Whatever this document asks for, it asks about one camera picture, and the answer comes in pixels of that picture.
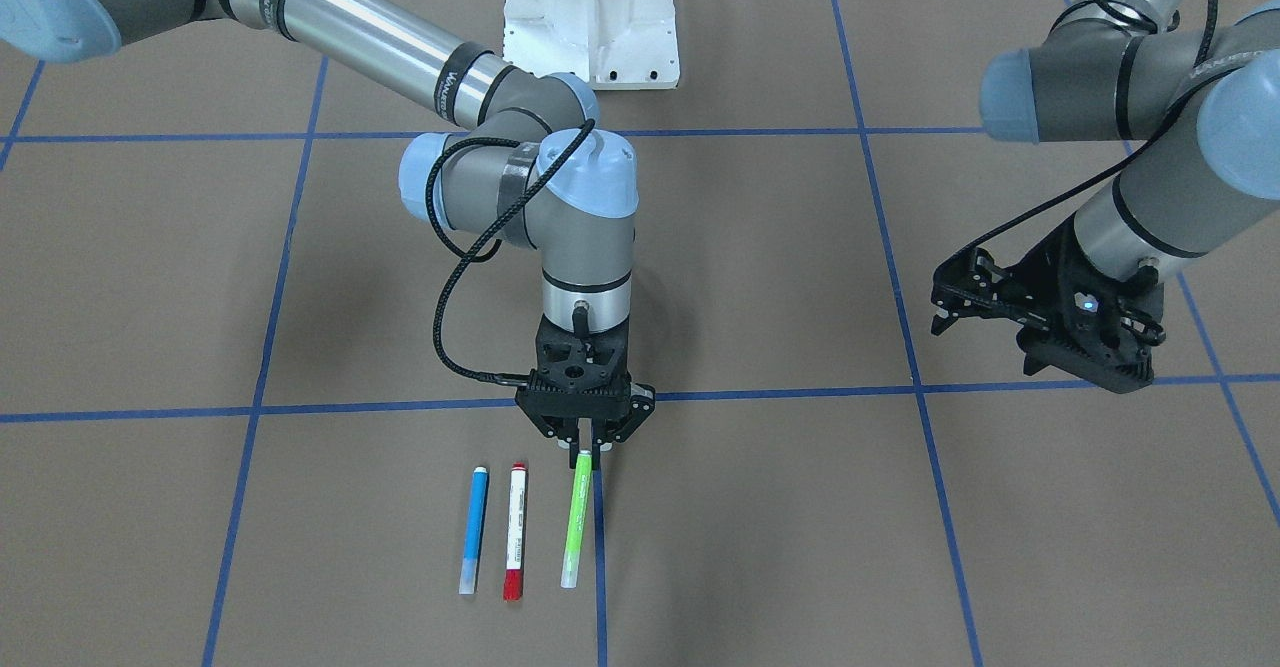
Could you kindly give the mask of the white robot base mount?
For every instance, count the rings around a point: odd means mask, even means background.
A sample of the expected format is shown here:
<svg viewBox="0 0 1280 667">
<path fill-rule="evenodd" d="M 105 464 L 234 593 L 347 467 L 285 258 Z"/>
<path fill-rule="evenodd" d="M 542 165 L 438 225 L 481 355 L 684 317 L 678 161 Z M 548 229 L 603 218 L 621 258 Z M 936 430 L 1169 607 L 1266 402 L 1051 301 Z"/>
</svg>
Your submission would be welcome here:
<svg viewBox="0 0 1280 667">
<path fill-rule="evenodd" d="M 502 55 L 527 73 L 576 76 L 593 90 L 675 90 L 675 0 L 506 0 Z"/>
</svg>

